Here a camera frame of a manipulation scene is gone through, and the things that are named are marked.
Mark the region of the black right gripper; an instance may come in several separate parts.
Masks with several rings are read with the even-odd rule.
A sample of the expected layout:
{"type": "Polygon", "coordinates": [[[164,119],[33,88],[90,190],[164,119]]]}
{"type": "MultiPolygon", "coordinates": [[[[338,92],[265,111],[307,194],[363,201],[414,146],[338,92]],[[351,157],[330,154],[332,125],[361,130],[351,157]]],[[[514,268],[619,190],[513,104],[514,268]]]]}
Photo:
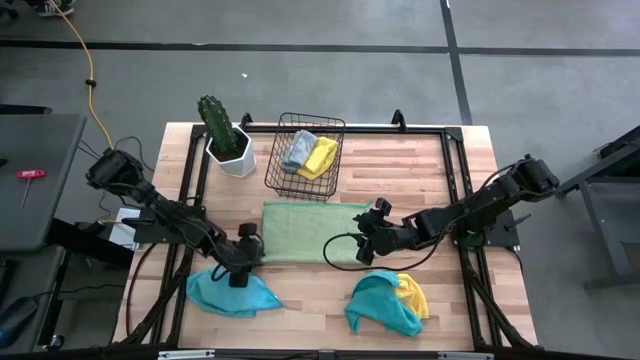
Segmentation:
{"type": "Polygon", "coordinates": [[[359,233],[354,233],[358,251],[356,259],[364,265],[371,265],[374,255],[386,256],[397,250],[413,250],[413,232],[385,219],[392,205],[384,198],[378,198],[375,206],[367,212],[357,214],[353,220],[359,233]]]}

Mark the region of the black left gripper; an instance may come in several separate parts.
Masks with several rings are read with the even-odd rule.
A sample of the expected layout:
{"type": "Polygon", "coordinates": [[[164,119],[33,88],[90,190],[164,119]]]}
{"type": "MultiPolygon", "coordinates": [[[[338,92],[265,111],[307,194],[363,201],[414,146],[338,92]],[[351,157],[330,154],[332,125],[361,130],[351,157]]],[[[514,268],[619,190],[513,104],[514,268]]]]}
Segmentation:
{"type": "Polygon", "coordinates": [[[264,241],[255,223],[241,224],[238,236],[238,241],[227,241],[222,247],[222,261],[212,270],[210,279],[218,282],[228,277],[230,287],[245,288],[253,268],[264,265],[264,241]]]}

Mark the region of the green microfiber towel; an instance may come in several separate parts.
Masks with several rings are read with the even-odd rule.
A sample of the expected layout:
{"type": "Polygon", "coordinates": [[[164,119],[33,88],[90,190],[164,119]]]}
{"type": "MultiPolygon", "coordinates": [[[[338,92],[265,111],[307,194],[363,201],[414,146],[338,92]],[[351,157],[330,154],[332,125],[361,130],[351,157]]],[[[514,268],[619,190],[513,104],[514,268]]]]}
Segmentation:
{"type": "Polygon", "coordinates": [[[324,263],[327,240],[343,233],[358,233],[356,215],[370,204],[265,202],[262,238],[265,263],[324,263]]]}

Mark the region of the black wire basket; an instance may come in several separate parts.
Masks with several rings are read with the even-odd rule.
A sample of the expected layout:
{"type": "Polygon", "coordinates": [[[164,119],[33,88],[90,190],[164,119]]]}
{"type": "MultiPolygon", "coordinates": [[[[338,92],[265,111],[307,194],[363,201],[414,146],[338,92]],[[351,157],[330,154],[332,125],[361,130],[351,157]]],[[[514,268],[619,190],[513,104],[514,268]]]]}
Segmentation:
{"type": "Polygon", "coordinates": [[[339,177],[340,157],[345,122],[339,118],[285,112],[280,116],[271,155],[265,175],[265,185],[280,196],[298,197],[314,201],[327,201],[334,195],[339,177]],[[285,173],[281,162],[294,135],[307,130],[319,137],[338,142],[338,150],[331,167],[315,180],[307,180],[295,173],[285,173]]]}

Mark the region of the yellow microfiber towel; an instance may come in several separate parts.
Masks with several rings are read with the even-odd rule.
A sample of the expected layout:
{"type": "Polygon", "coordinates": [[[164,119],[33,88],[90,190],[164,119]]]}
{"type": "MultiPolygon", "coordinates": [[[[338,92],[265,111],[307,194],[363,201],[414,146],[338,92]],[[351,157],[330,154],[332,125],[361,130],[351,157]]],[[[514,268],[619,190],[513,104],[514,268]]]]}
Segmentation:
{"type": "Polygon", "coordinates": [[[430,311],[420,285],[406,273],[399,273],[397,279],[398,285],[394,289],[394,294],[398,300],[420,320],[428,319],[430,311]]]}
{"type": "Polygon", "coordinates": [[[296,174],[307,180],[315,180],[331,167],[337,150],[337,141],[319,137],[306,162],[296,171],[296,174]]]}

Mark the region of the grey microfiber towel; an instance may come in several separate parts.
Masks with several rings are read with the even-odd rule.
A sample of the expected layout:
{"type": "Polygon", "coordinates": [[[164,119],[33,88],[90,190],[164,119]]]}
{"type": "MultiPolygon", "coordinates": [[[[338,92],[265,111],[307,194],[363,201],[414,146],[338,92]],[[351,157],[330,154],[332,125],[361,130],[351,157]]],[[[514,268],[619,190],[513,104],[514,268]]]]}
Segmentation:
{"type": "Polygon", "coordinates": [[[309,158],[318,137],[307,130],[299,130],[295,133],[281,162],[281,168],[285,173],[295,173],[309,158]]]}

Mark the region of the teal microfiber towel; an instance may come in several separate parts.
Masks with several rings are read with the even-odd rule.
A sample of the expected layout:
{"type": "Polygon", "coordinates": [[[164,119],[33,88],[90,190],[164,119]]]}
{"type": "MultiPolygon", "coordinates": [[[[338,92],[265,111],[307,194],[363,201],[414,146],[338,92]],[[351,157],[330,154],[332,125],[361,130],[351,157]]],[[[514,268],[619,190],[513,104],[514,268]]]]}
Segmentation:
{"type": "Polygon", "coordinates": [[[246,287],[231,287],[229,274],[213,281],[213,273],[214,268],[209,268],[187,278],[186,295],[203,312],[231,318],[255,318],[260,311],[284,307],[266,283],[256,275],[249,275],[246,287]]]}
{"type": "Polygon", "coordinates": [[[374,271],[364,276],[355,286],[351,300],[344,308],[344,316],[353,334],[358,334],[363,318],[381,324],[386,331],[405,337],[416,337],[423,326],[396,295],[400,289],[399,277],[388,271],[374,271]]]}

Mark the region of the white hexagonal plant pot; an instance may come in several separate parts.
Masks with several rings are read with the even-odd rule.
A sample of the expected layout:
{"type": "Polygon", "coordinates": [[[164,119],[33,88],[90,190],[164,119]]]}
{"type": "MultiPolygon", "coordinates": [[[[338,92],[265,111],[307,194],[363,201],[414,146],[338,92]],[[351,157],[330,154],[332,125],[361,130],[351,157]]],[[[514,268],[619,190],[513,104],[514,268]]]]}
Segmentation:
{"type": "Polygon", "coordinates": [[[256,157],[253,140],[238,125],[233,125],[232,129],[234,133],[236,135],[239,135],[240,139],[243,140],[244,146],[241,155],[226,161],[219,160],[214,155],[214,141],[212,139],[208,140],[205,151],[225,175],[236,178],[245,178],[256,168],[256,157]]]}

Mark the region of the dark low desk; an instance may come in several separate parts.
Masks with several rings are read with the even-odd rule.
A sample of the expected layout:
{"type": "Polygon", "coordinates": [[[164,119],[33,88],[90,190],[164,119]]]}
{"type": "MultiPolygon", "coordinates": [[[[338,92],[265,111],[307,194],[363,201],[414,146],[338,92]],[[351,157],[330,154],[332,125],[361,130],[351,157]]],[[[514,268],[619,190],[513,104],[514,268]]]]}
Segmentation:
{"type": "Polygon", "coordinates": [[[63,344],[105,345],[114,336],[133,251],[57,218],[44,246],[0,252],[0,312],[35,297],[37,313],[0,356],[29,353],[57,335],[63,344]]]}

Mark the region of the black computer mouse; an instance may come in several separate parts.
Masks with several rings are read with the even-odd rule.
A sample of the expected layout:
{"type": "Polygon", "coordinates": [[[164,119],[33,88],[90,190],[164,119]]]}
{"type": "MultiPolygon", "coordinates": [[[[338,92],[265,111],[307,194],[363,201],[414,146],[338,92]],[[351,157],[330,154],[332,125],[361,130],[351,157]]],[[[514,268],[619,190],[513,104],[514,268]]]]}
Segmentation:
{"type": "Polygon", "coordinates": [[[0,349],[10,347],[37,313],[35,297],[20,297],[0,312],[0,349]]]}

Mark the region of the person's shoe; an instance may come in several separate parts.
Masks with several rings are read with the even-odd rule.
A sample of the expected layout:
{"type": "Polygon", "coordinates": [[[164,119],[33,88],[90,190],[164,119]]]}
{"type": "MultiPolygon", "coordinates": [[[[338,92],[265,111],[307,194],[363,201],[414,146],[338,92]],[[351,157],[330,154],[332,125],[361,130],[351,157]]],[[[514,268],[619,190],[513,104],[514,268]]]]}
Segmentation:
{"type": "Polygon", "coordinates": [[[38,16],[46,17],[62,17],[70,15],[74,12],[74,3],[76,0],[40,0],[34,9],[38,16]]]}

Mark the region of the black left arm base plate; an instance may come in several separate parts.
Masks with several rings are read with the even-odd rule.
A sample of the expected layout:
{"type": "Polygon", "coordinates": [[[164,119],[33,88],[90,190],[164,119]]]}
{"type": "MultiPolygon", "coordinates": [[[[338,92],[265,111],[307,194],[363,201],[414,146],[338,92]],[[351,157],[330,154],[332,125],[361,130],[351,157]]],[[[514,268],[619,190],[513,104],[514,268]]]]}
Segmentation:
{"type": "Polygon", "coordinates": [[[123,223],[136,230],[134,241],[139,244],[164,244],[169,236],[155,217],[127,218],[123,223]]]}

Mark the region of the black aluminium table frame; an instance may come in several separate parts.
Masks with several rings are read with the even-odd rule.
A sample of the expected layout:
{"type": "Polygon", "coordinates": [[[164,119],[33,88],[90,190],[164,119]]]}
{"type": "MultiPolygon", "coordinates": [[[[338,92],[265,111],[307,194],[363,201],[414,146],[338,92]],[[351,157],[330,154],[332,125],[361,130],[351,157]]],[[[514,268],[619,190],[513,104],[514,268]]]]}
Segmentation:
{"type": "MultiPolygon", "coordinates": [[[[172,199],[192,198],[228,234],[244,222],[260,222],[276,193],[265,185],[274,162],[277,123],[247,125],[256,152],[256,170],[245,178],[224,175],[203,148],[195,123],[165,126],[153,182],[172,199]]],[[[419,210],[445,206],[477,188],[496,167],[484,126],[354,124],[346,127],[334,202],[391,202],[399,221],[419,210]]],[[[183,294],[173,295],[145,340],[180,349],[291,349],[334,351],[470,351],[477,340],[491,341],[495,326],[479,299],[469,297],[460,266],[462,252],[444,241],[435,253],[396,252],[379,259],[388,267],[407,267],[427,295],[430,317],[423,332],[406,338],[363,319],[352,333],[344,317],[357,272],[328,264],[271,264],[260,277],[282,301],[277,310],[249,319],[208,314],[183,294]]]]}

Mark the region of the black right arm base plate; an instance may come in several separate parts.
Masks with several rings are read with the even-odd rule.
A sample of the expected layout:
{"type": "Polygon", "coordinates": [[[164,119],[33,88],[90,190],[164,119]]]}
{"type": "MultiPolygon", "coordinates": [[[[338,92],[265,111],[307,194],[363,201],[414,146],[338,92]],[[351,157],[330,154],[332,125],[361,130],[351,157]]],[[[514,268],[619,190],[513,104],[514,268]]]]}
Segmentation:
{"type": "Polygon", "coordinates": [[[517,247],[520,241],[516,227],[526,219],[527,216],[516,220],[510,209],[476,211],[453,222],[454,243],[469,250],[485,246],[517,247]]]}

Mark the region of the red-handled hex key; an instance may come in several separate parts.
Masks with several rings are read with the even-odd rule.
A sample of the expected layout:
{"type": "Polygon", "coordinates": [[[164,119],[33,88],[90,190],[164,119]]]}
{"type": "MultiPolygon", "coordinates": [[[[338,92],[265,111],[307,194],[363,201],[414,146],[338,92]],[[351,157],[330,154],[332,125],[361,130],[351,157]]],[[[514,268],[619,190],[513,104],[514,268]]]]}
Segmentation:
{"type": "Polygon", "coordinates": [[[26,200],[31,188],[31,183],[34,180],[41,179],[47,176],[45,170],[42,169],[32,169],[32,170],[23,170],[16,173],[16,177],[20,180],[24,180],[26,182],[26,188],[22,197],[21,207],[24,207],[26,204],[26,200]]]}

